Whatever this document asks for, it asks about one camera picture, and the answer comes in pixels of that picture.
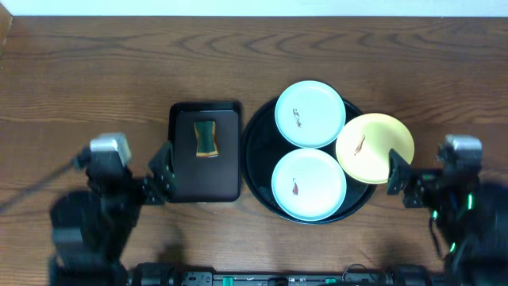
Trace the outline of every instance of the green light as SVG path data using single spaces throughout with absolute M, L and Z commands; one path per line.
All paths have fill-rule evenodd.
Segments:
M 468 196 L 468 210 L 471 210 L 473 208 L 473 195 L 469 194 Z

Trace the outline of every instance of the wooden table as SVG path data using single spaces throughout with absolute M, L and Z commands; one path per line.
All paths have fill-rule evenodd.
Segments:
M 414 136 L 414 167 L 438 167 L 447 133 L 484 147 L 483 178 L 508 181 L 508 20 L 441 18 L 17 17 L 0 59 L 0 200 L 124 132 L 138 176 L 167 136 L 171 105 L 239 100 L 243 124 L 302 79 L 331 84 L 364 112 Z M 74 173 L 0 215 L 0 283 L 47 283 L 48 209 Z M 145 207 L 122 262 L 217 271 L 340 272 L 352 263 L 440 270 L 426 210 L 379 186 L 341 222 L 304 226 L 262 206 L 245 183 L 234 203 Z

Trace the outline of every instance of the black tray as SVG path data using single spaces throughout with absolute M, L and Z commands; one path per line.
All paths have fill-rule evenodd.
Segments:
M 275 166 L 284 155 L 298 149 L 288 142 L 277 129 L 275 124 L 275 104 L 277 99 L 266 103 L 247 124 L 241 139 L 241 171 L 245 182 L 253 195 L 270 211 L 279 216 L 305 224 L 324 224 L 336 222 L 358 211 L 372 196 L 375 185 L 361 183 L 346 175 L 348 189 L 341 207 L 328 218 L 305 222 L 291 217 L 283 211 L 271 191 L 271 174 Z M 362 112 L 347 100 L 344 100 L 346 109 L 346 123 L 359 116 Z M 335 141 L 320 150 L 335 156 Z
M 194 122 L 214 120 L 219 156 L 197 158 Z M 240 195 L 241 104 L 180 102 L 169 111 L 167 139 L 174 148 L 172 203 L 231 202 Z

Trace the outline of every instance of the black cable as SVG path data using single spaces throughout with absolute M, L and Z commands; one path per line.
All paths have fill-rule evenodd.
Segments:
M 36 182 L 35 184 L 27 187 L 24 190 L 20 190 L 12 199 L 9 199 L 7 202 L 0 204 L 0 215 L 8 211 L 15 204 L 20 203 L 25 197 L 33 194 L 36 191 L 39 191 L 41 188 L 45 187 L 46 184 L 63 175 L 70 169 L 72 169 L 72 166 L 73 166 L 72 162 L 67 163 L 64 166 L 56 169 L 54 172 L 52 172 L 42 180 Z
M 440 259 L 443 259 L 443 255 L 441 254 L 441 248 L 439 246 L 439 241 L 437 240 L 437 236 L 436 234 L 434 233 L 434 229 L 433 229 L 433 222 L 434 222 L 434 218 L 431 217 L 430 220 L 429 220 L 429 230 L 430 230 L 430 235 L 432 235 L 432 240 L 434 242 L 434 246 L 436 247 L 436 252 L 437 252 L 437 256 L 440 258 Z
M 349 267 L 346 268 L 346 270 L 344 270 L 344 273 L 342 273 L 342 281 L 345 282 L 346 281 L 346 275 L 348 274 L 348 270 L 351 268 L 351 267 L 354 267 L 354 266 L 361 266 L 363 267 L 365 270 L 368 270 L 367 267 L 365 267 L 364 265 L 360 264 L 360 263 L 354 263 L 354 264 L 351 264 Z M 371 276 L 372 280 L 374 282 L 377 281 L 376 278 L 373 277 L 373 275 L 371 273 L 369 273 L 368 275 Z

